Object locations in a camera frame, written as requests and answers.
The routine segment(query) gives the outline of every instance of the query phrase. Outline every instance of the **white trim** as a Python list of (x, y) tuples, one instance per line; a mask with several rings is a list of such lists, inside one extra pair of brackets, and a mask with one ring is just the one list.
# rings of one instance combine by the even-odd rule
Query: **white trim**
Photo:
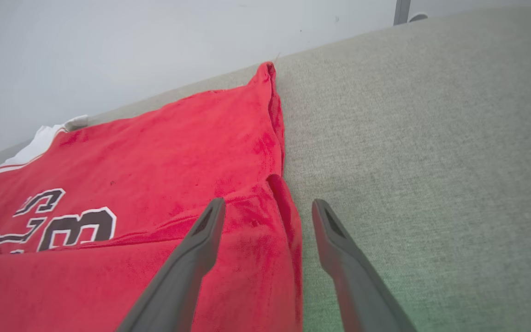
[(60, 132), (68, 132), (74, 127), (87, 126), (88, 116), (82, 115), (72, 118), (64, 124), (55, 124), (55, 126), (42, 126), (36, 134), (34, 139), (27, 147), (21, 149), (15, 156), (7, 159), (3, 164), (0, 164), (0, 173), (19, 170), (24, 166), (29, 165), (34, 160), (37, 160), (45, 153), (53, 143), (54, 138)]

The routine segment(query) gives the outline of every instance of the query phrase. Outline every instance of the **folded cloth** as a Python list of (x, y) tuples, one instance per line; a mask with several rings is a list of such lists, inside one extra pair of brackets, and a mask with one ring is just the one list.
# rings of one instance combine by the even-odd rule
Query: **folded cloth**
[(246, 86), (61, 130), (0, 172), (0, 331), (116, 329), (215, 197), (223, 236), (192, 330), (301, 330), (301, 225), (275, 78), (265, 63)]

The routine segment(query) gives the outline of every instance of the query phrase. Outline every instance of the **red jersey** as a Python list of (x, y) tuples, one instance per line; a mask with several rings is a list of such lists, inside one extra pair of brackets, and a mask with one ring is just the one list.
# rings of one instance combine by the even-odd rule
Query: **red jersey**
[(276, 72), (66, 132), (0, 167), (0, 331), (112, 331), (212, 198), (227, 203), (193, 331), (296, 331), (301, 224)]

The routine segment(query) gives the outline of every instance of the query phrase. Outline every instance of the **basketball jersey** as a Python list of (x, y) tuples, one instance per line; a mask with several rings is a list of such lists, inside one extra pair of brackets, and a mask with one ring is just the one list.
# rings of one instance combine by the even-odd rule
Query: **basketball jersey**
[(115, 330), (215, 197), (223, 235), (192, 330), (301, 330), (275, 78), (265, 63), (246, 86), (61, 128), (42, 154), (0, 166), (0, 331)]

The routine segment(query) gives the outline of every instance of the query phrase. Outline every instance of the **black number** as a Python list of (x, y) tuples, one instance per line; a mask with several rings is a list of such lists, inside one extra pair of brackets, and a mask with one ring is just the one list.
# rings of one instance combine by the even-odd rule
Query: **black number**
[(103, 241), (109, 240), (114, 236), (116, 226), (116, 216), (107, 207), (87, 210), (81, 216), (71, 214), (68, 216), (55, 217), (50, 221), (44, 235), (40, 240), (38, 251), (54, 248), (54, 236), (65, 234), (65, 246), (74, 246), (81, 235), (82, 230), (86, 228), (93, 229), (91, 240), (82, 241)]
[(46, 202), (43, 202), (38, 206), (36, 209), (36, 213), (42, 213), (46, 211), (52, 211), (55, 206), (57, 206), (57, 203), (65, 195), (65, 191), (61, 188), (57, 189), (50, 189), (47, 191), (43, 191), (42, 193), (34, 196), (34, 198), (30, 199), (28, 198), (28, 201), (26, 202), (25, 206), (23, 206), (20, 210), (16, 211), (13, 216), (19, 216), (21, 214), (26, 214), (29, 212), (29, 210), (32, 209), (33, 206), (36, 205), (40, 200), (46, 198)]
[(32, 218), (28, 220), (28, 224), (26, 225), (27, 228), (30, 230), (28, 233), (25, 234), (6, 234), (6, 235), (0, 235), (0, 244), (2, 243), (26, 243), (30, 236), (34, 234), (36, 229), (44, 223), (46, 218)]

